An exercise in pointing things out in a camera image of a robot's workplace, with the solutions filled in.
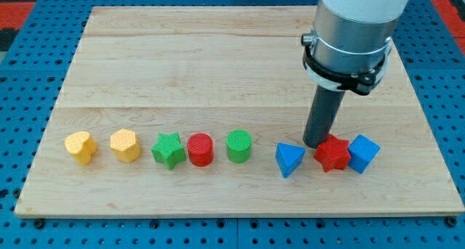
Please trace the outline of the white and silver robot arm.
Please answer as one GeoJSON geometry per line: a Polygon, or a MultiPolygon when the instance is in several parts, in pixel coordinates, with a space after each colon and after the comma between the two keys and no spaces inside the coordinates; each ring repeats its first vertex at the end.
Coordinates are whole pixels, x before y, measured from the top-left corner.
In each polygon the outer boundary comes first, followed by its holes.
{"type": "Polygon", "coordinates": [[[367,95],[389,64],[394,29],[408,0],[319,0],[302,35],[307,75],[329,91],[367,95]]]}

